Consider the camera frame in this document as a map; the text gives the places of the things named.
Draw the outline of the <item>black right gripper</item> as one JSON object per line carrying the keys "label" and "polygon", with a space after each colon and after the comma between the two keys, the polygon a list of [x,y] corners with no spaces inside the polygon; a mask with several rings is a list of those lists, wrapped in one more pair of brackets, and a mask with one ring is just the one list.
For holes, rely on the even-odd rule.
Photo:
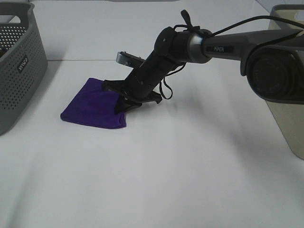
{"label": "black right gripper", "polygon": [[170,56],[169,51],[177,32],[172,27],[165,28],[157,37],[152,53],[139,68],[133,68],[124,80],[105,80],[102,89],[119,94],[114,113],[128,112],[142,106],[142,103],[156,101],[162,96],[154,93],[154,88],[168,73],[181,65]]}

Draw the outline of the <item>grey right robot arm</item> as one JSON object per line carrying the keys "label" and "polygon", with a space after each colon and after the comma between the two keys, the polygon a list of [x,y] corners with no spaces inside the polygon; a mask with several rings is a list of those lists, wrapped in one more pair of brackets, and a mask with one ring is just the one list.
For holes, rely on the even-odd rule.
{"label": "grey right robot arm", "polygon": [[141,59],[120,52],[118,61],[132,68],[124,80],[106,80],[102,89],[119,95],[114,111],[126,112],[143,103],[159,103],[154,88],[187,63],[205,64],[213,58],[240,62],[240,73],[260,98],[283,104],[304,102],[304,35],[300,29],[261,30],[212,35],[206,29],[177,32],[165,28],[152,53]]}

